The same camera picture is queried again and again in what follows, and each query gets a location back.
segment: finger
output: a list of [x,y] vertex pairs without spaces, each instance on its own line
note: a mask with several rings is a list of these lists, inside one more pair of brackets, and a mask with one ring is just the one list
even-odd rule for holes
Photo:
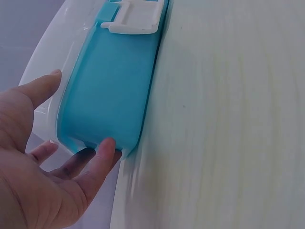
[[61,71],[55,70],[50,75],[40,77],[30,83],[14,88],[14,90],[29,97],[34,109],[36,109],[57,91],[60,82]]
[[105,139],[95,157],[89,163],[88,169],[74,179],[82,189],[87,204],[92,202],[108,175],[113,163],[114,153],[115,141],[112,138]]
[[56,152],[58,145],[55,143],[45,142],[33,149],[28,156],[31,157],[38,165],[41,165],[46,159]]
[[50,173],[60,179],[70,180],[83,170],[94,155],[94,149],[85,148],[73,155],[62,167],[55,169]]

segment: white plastic rim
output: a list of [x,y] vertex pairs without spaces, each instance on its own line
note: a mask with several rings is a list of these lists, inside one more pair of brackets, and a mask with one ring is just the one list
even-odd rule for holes
[[21,78],[20,85],[49,74],[54,69],[62,71],[58,91],[34,112],[32,131],[45,141],[52,140],[60,144],[56,124],[61,99],[82,44],[104,2],[66,0],[38,43]]

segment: fingernail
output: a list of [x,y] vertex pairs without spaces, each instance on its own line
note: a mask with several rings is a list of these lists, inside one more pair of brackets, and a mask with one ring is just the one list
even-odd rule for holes
[[59,74],[61,73],[61,71],[59,69],[55,69],[51,72],[51,74]]

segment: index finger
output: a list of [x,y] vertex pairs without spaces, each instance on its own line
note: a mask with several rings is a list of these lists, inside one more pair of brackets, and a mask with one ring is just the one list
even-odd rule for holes
[[61,71],[55,70],[50,75],[40,77],[30,83],[14,88],[25,94],[33,103],[34,109],[49,99],[61,83]]
[[116,154],[120,152],[115,150],[115,141],[112,138],[105,139],[90,161],[88,169],[74,179],[84,192],[88,205],[104,183],[113,164],[120,159]]

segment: gray background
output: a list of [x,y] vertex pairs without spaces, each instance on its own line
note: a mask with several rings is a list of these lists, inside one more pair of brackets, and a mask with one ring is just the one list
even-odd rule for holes
[[[64,0],[0,0],[0,91],[18,85],[36,45]],[[32,135],[27,150],[42,141]],[[62,165],[70,156],[58,150],[42,167]],[[94,202],[71,229],[108,229],[119,165],[108,175]]]

